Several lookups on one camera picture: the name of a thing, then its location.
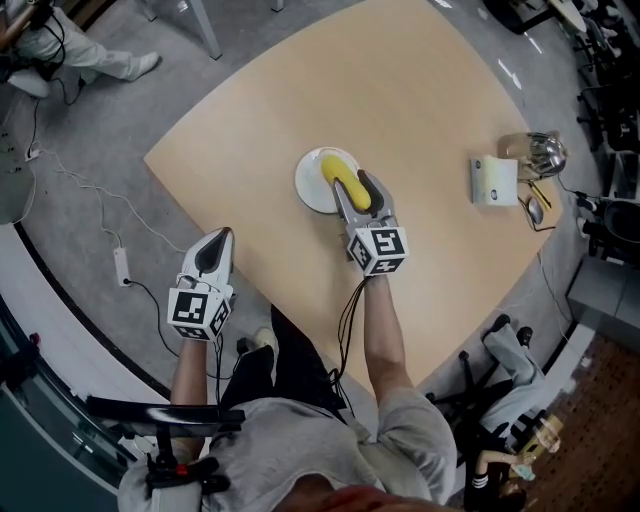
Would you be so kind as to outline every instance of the white shoe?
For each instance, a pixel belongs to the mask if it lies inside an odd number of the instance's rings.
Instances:
[[[142,57],[140,57],[140,67],[138,68],[138,72],[127,78],[127,80],[129,80],[129,82],[133,82],[140,78],[142,75],[146,75],[160,63],[160,58],[160,55],[156,52],[143,55]]]
[[[578,217],[576,219],[576,224],[578,225],[578,233],[580,233],[580,236],[582,238],[589,238],[589,235],[587,235],[584,232],[584,225],[587,223],[587,219],[584,219],[582,217]]]
[[[271,347],[273,352],[276,353],[278,351],[278,339],[276,335],[273,334],[273,331],[268,327],[260,327],[253,335],[253,343],[251,344],[252,350],[258,350],[263,347]]]

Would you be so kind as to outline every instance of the white plate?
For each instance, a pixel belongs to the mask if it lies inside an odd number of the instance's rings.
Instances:
[[[349,153],[338,148],[322,147],[309,151],[302,157],[296,168],[296,191],[300,199],[320,213],[337,213],[338,207],[333,197],[333,191],[322,175],[320,164],[327,155],[339,157],[351,172],[358,176],[358,162]]]

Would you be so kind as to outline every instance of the sneaker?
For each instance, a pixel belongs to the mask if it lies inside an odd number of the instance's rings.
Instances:
[[[133,82],[140,78],[142,75],[146,75],[149,71],[154,69],[160,63],[160,55],[156,52],[148,53],[140,57],[140,66],[138,72],[127,78],[129,82]]]
[[[482,335],[482,338],[480,338],[480,341],[482,341],[484,343],[484,339],[489,334],[491,334],[492,332],[498,332],[505,325],[510,324],[510,323],[511,323],[511,318],[509,317],[509,315],[505,315],[503,313],[502,315],[498,316],[498,318],[495,319],[495,321],[493,322],[493,325],[489,328],[489,330],[487,332],[485,332]]]
[[[589,238],[589,235],[587,235],[584,232],[584,225],[587,223],[587,219],[584,219],[582,217],[578,217],[576,219],[576,224],[578,225],[578,233],[580,233],[580,236],[582,238]]]
[[[521,347],[529,348],[529,342],[533,336],[533,329],[529,326],[521,327],[518,333],[516,334],[516,338],[518,338],[518,342]]]
[[[249,350],[258,350],[263,347],[271,347],[274,354],[278,351],[278,339],[273,331],[268,327],[260,327],[253,335],[253,339],[248,343]]]

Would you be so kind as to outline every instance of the metal kettle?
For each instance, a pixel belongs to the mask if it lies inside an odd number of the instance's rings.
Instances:
[[[498,141],[498,157],[518,160],[518,181],[555,176],[564,169],[568,156],[556,131],[513,133]]]

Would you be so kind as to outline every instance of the wrist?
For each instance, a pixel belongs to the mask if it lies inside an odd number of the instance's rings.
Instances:
[[[369,277],[365,277],[365,279],[367,280],[366,286],[369,286],[369,287],[381,286],[389,283],[389,278],[385,275],[369,276]]]

